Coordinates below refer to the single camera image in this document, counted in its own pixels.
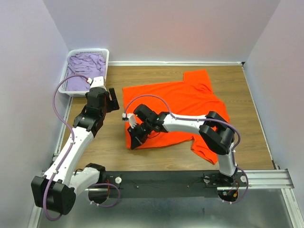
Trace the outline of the orange t-shirt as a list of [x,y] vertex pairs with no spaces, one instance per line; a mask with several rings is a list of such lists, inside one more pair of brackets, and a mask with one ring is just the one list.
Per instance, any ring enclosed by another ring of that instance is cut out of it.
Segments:
[[[180,115],[205,115],[217,112],[225,121],[229,115],[223,101],[213,93],[211,81],[205,69],[184,72],[183,80],[123,88],[123,104],[129,113],[140,105],[147,105],[154,112],[171,110]],[[203,141],[191,133],[152,133],[139,149],[160,148],[192,141],[191,150],[199,157],[216,164],[218,159]]]

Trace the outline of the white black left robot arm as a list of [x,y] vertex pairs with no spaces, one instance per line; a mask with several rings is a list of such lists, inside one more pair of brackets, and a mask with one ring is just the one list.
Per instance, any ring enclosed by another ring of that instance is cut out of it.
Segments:
[[90,163],[77,175],[74,169],[103,126],[106,114],[119,110],[118,100],[114,88],[94,87],[85,96],[87,104],[69,127],[71,134],[60,154],[43,176],[35,176],[31,182],[36,206],[41,207],[51,221],[55,218],[49,211],[66,215],[86,188],[92,185],[99,188],[107,183],[104,166]]

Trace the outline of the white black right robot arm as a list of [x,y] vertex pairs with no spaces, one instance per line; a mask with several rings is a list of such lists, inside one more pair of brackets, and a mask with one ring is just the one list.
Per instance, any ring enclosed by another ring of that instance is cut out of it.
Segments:
[[219,182],[229,186],[235,182],[237,170],[232,153],[237,130],[218,113],[210,111],[207,115],[186,116],[170,112],[156,113],[146,105],[139,105],[132,114],[123,113],[122,120],[129,123],[127,129],[133,150],[143,145],[151,132],[192,133],[202,137],[207,147],[217,155],[219,162]]

